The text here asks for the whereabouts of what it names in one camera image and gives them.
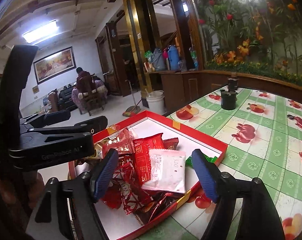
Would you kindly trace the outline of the person's left hand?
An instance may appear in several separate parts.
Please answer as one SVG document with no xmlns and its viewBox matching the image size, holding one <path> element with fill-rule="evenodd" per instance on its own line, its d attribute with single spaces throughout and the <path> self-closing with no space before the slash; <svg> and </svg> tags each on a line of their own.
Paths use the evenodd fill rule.
<svg viewBox="0 0 302 240">
<path fill-rule="evenodd" d="M 15 185 L 12 181 L 0 178 L 0 194 L 9 218 L 20 231 L 27 228 L 30 215 L 45 187 L 43 176 L 37 172 L 35 182 L 30 185 Z"/>
</svg>

